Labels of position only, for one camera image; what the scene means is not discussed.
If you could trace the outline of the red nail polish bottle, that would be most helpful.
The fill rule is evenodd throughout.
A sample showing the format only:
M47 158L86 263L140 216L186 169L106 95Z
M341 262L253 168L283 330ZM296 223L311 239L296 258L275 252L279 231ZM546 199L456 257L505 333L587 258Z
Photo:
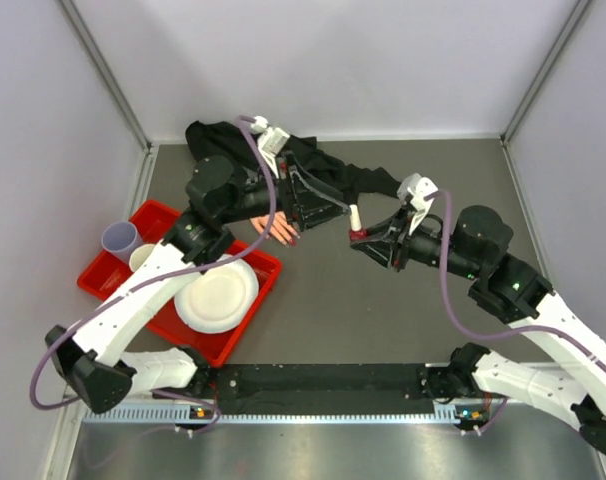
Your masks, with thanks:
M364 228L349 231L349 240L351 243L363 241L368 237L368 231Z

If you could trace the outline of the white nail polish cap brush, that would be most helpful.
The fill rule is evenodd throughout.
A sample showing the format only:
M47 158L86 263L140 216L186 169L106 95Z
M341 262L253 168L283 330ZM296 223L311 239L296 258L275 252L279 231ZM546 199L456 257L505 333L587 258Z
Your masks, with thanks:
M358 206L356 204L351 204L349 206L349 220L350 220L350 230L354 232L358 232L362 230L362 223L360 218L360 213Z

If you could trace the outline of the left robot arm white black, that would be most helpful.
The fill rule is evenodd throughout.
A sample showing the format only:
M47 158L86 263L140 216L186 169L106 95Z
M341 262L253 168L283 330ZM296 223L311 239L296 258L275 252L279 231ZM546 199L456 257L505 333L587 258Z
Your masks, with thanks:
M232 222L281 210L305 230L348 212L338 190L306 172L291 154L251 181L224 156L198 162L186 185L188 208L134 272L88 318L46 335L59 376L96 414L127 396L182 390L199 396L209 387L206 362L187 348L130 354L127 347L148 322L233 244Z

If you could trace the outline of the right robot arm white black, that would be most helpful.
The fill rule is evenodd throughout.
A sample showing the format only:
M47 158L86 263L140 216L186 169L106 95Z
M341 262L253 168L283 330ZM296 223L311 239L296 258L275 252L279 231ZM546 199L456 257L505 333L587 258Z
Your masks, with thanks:
M507 337L527 337L562 369L554 376L510 361L483 347L488 334L473 335L450 361L450 384L459 394L478 390L526 403L563 421L606 455L606 341L569 308L536 268L508 253L513 236L493 209L473 205L458 219L440 220L440 230L421 225L412 205L375 226L361 225L349 208L350 246L396 271L408 261L436 267L440 282L450 275L471 281L469 297L497 318Z

